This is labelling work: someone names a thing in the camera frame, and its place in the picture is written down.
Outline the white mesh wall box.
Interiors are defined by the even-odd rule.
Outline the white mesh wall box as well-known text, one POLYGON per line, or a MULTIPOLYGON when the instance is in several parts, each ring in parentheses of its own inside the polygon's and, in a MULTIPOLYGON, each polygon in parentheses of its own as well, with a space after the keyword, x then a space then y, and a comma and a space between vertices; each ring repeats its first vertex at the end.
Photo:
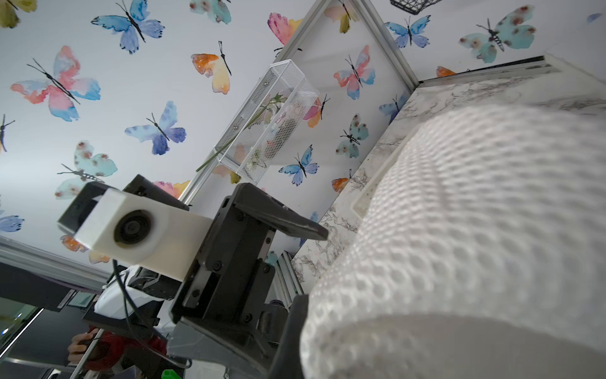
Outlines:
POLYGON ((258 183, 318 96, 292 60, 272 64, 216 145, 214 163, 258 183))

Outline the white plastic basket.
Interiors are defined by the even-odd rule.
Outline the white plastic basket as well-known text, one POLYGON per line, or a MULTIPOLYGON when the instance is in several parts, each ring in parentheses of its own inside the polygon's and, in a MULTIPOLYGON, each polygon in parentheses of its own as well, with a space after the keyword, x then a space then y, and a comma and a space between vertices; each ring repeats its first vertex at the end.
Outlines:
POLYGON ((404 150, 407 143, 418 132, 420 127, 421 125, 415 126, 415 128, 413 128, 412 131, 407 134, 394 152, 391 153, 391 156, 389 156, 388 159, 383 162, 375 175, 368 181, 368 183, 363 187, 361 193, 358 194, 358 196, 352 202, 350 207, 351 211, 359 220, 363 220, 365 218, 365 215, 369 211, 372 198, 377 191, 377 187, 379 186, 381 180, 399 159, 399 155, 401 154, 402 150, 404 150))

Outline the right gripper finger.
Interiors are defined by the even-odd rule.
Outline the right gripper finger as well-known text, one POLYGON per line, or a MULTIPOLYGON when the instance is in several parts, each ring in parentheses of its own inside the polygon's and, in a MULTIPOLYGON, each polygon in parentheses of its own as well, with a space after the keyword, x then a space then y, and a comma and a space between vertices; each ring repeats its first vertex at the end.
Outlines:
POLYGON ((285 328, 273 359, 269 379, 304 379, 301 365, 301 333, 309 310, 309 295, 298 295, 289 310, 285 328))

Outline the person in red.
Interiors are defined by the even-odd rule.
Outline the person in red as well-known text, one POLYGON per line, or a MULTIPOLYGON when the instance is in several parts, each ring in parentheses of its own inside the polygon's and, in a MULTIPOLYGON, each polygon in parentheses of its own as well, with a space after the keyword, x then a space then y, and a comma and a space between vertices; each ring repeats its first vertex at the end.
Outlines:
MULTIPOLYGON (((67 363, 77 365, 84 358, 98 331, 97 328, 91 327, 86 333, 77 334, 72 338, 67 347, 67 363)), ((126 367, 137 366, 147 375, 154 375, 161 366, 167 365, 166 360, 151 353, 137 340, 105 332, 89 355, 85 369, 111 371, 118 363, 124 363, 126 367)))

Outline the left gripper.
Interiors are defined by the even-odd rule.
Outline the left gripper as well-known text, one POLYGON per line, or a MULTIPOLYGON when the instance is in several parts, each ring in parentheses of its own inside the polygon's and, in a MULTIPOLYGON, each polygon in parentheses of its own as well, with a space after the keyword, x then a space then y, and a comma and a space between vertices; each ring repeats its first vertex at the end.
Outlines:
POLYGON ((268 300, 276 270, 262 254, 276 231, 326 241, 328 230, 251 183, 225 198, 170 315, 169 355, 221 364, 240 374, 267 374, 289 311, 268 300))

